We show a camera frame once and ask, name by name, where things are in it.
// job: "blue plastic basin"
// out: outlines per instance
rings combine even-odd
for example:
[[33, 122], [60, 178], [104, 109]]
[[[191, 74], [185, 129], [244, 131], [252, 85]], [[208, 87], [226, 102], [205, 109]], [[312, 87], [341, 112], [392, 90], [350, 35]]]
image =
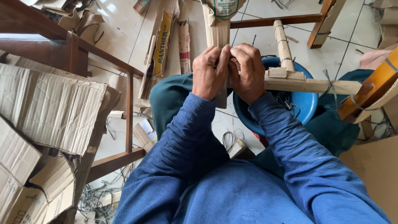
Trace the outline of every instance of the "blue plastic basin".
[[[278, 57], [269, 57], [263, 59], [263, 65], [266, 70], [269, 67], [280, 67], [280, 60]], [[303, 66], [294, 62], [295, 70], [299, 72], [304, 72], [304, 75], [307, 79], [312, 79], [312, 75], [305, 69]], [[233, 93], [233, 101], [234, 108], [236, 114], [242, 123], [252, 132], [257, 133], [259, 135], [264, 135], [264, 131], [261, 129], [259, 124], [253, 122], [252, 118], [249, 117], [248, 105], [244, 103], [242, 99], [236, 94]], [[318, 93], [313, 92], [292, 92], [292, 103], [296, 104], [300, 107], [300, 113], [297, 117], [301, 121], [303, 125], [307, 124], [315, 113], [316, 106], [318, 105]], [[297, 114], [299, 111], [298, 108], [294, 107], [294, 112]]]

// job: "yellow cardboard label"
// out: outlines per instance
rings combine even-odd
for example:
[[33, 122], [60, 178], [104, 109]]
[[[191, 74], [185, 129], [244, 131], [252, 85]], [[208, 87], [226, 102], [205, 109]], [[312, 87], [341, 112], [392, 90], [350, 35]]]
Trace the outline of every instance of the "yellow cardboard label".
[[162, 63], [163, 60], [166, 59], [166, 45], [171, 33], [170, 27], [172, 24], [173, 13], [167, 13], [163, 10], [163, 19], [160, 23], [160, 30], [158, 31], [158, 40], [156, 41], [156, 49], [152, 56], [152, 59], [155, 63], [153, 68], [153, 75], [155, 76], [163, 76], [162, 75]]

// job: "person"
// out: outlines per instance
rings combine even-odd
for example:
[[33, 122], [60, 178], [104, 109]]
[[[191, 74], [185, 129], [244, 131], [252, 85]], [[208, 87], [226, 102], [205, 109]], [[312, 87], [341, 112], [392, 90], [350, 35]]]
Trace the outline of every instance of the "person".
[[[283, 175], [230, 159], [212, 133], [227, 71]], [[155, 85], [158, 142], [128, 177], [113, 223], [390, 223], [359, 177], [264, 90], [264, 72], [248, 44], [209, 47], [193, 74]]]

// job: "fingernail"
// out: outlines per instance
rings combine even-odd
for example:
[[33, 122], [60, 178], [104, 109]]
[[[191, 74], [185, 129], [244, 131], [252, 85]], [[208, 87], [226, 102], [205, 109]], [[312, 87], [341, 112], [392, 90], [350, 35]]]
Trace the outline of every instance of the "fingernail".
[[225, 45], [225, 46], [222, 48], [222, 50], [225, 51], [225, 52], [227, 52], [227, 53], [230, 53], [230, 49], [231, 49], [231, 45], [229, 45], [229, 44]]

